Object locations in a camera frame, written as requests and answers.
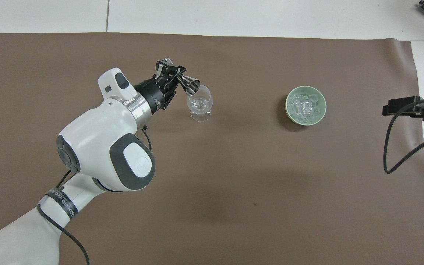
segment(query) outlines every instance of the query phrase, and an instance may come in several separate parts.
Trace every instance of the clear glass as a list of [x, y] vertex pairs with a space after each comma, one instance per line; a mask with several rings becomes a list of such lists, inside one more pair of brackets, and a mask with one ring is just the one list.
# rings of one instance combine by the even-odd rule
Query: clear glass
[[201, 85], [196, 94], [187, 97], [187, 106], [191, 117], [197, 122], [205, 122], [211, 116], [213, 98], [210, 90]]

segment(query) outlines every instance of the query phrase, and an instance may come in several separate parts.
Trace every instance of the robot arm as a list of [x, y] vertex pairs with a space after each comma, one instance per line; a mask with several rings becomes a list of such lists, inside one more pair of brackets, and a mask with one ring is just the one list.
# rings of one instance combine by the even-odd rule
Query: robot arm
[[[132, 85], [120, 69], [98, 80], [104, 101], [67, 125], [57, 137], [57, 152], [75, 172], [60, 188], [40, 201], [40, 209], [61, 228], [95, 196], [110, 191], [137, 191], [150, 183], [155, 160], [135, 136], [159, 109], [166, 109], [181, 84], [187, 94], [200, 82], [166, 58], [156, 63], [156, 74]], [[61, 230], [32, 209], [0, 230], [0, 265], [59, 262]]]

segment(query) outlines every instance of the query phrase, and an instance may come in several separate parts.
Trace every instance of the cable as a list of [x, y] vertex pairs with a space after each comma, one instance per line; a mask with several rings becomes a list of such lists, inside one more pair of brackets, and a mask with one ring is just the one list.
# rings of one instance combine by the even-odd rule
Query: cable
[[[63, 176], [63, 178], [60, 180], [59, 184], [57, 184], [57, 188], [59, 188], [63, 181], [66, 179], [66, 177], [70, 174], [71, 170], [68, 170], [68, 172], [65, 173], [65, 175]], [[47, 221], [49, 221], [52, 225], [54, 225], [54, 227], [58, 228], [62, 233], [64, 233], [66, 236], [68, 236], [69, 238], [71, 238], [71, 240], [73, 240], [76, 245], [78, 245], [78, 247], [81, 249], [81, 251], [83, 252], [84, 258], [86, 259], [86, 264], [89, 265], [89, 257], [88, 257], [88, 253], [86, 252], [86, 250], [84, 249], [83, 245], [81, 245], [81, 243], [76, 239], [76, 237], [74, 237], [73, 235], [71, 235], [65, 228], [61, 227], [59, 224], [57, 224], [57, 222], [53, 221], [52, 218], [50, 218], [50, 216], [48, 216], [46, 213], [44, 213], [44, 211], [42, 211], [42, 208], [40, 207], [40, 203], [37, 204], [37, 211], [40, 213], [40, 215], [42, 215], [43, 218], [45, 218]]]
[[387, 134], [385, 135], [385, 143], [384, 143], [384, 171], [387, 174], [390, 174], [394, 172], [400, 165], [402, 165], [407, 159], [409, 159], [414, 153], [419, 151], [424, 147], [424, 142], [420, 144], [419, 146], [415, 147], [412, 151], [410, 151], [407, 155], [405, 155], [395, 166], [393, 166], [390, 170], [387, 170], [387, 146], [389, 145], [389, 136], [390, 132], [392, 130], [393, 123], [395, 122], [395, 119], [397, 119], [398, 116], [400, 116], [404, 111], [409, 109], [410, 107], [413, 107], [418, 104], [424, 103], [424, 99], [415, 101], [413, 103], [407, 104], [405, 107], [400, 109], [392, 118], [390, 121], [389, 127], [387, 128]]
[[68, 172], [66, 172], [65, 176], [63, 176], [62, 180], [57, 184], [57, 188], [60, 188], [60, 186], [62, 185], [62, 182], [66, 179], [66, 176], [68, 176], [70, 172], [71, 170], [68, 170]]
[[148, 128], [145, 125], [145, 126], [143, 126], [143, 128], [141, 130], [142, 130], [143, 134], [145, 134], [146, 139], [148, 140], [148, 146], [149, 146], [150, 151], [151, 151], [152, 150], [152, 142], [150, 141], [150, 138], [148, 137], [148, 134], [146, 134], [146, 131], [145, 131], [146, 129], [148, 129]]
[[50, 218], [50, 216], [48, 216], [46, 213], [44, 213], [44, 211], [42, 211], [42, 208], [40, 207], [40, 203], [37, 204], [37, 211], [39, 211], [40, 215], [42, 215], [43, 218], [45, 218], [47, 221], [49, 221], [52, 225], [54, 225], [56, 228], [58, 228], [62, 233], [64, 233], [69, 238], [71, 238], [71, 240], [73, 240], [76, 243], [76, 245], [78, 245], [78, 247], [83, 252], [84, 258], [86, 259], [86, 264], [89, 265], [88, 253], [84, 249], [83, 245], [81, 245], [81, 243], [73, 235], [71, 235], [65, 228], [62, 228], [59, 224], [57, 224], [57, 222], [53, 221], [53, 219]]
[[69, 178], [67, 178], [63, 183], [59, 183], [60, 184], [60, 186], [63, 186], [63, 185], [65, 185], [65, 183], [67, 183], [71, 178], [73, 178], [74, 176], [76, 175], [76, 173], [74, 173], [73, 175], [71, 175]]

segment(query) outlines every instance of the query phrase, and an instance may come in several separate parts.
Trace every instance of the brown paper backdrop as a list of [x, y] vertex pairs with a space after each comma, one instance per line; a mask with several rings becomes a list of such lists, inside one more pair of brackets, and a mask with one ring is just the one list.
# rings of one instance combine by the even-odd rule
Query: brown paper backdrop
[[[164, 57], [211, 89], [212, 117], [193, 121], [181, 89], [153, 116], [150, 185], [67, 225], [92, 264], [424, 264], [424, 152], [382, 169], [382, 106], [418, 94], [410, 43], [393, 39], [0, 34], [0, 229], [66, 171], [55, 138], [101, 103], [99, 75], [135, 83]], [[300, 85], [325, 95], [315, 126], [284, 111]], [[395, 127], [390, 165], [422, 141], [421, 121]], [[60, 256], [84, 263], [65, 236]]]

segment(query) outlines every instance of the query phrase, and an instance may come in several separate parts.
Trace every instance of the white table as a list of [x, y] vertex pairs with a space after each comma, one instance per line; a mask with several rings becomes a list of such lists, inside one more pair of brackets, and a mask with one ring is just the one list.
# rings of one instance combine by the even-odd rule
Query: white table
[[416, 5], [416, 0], [1, 0], [0, 32], [411, 40], [424, 98], [424, 15]]

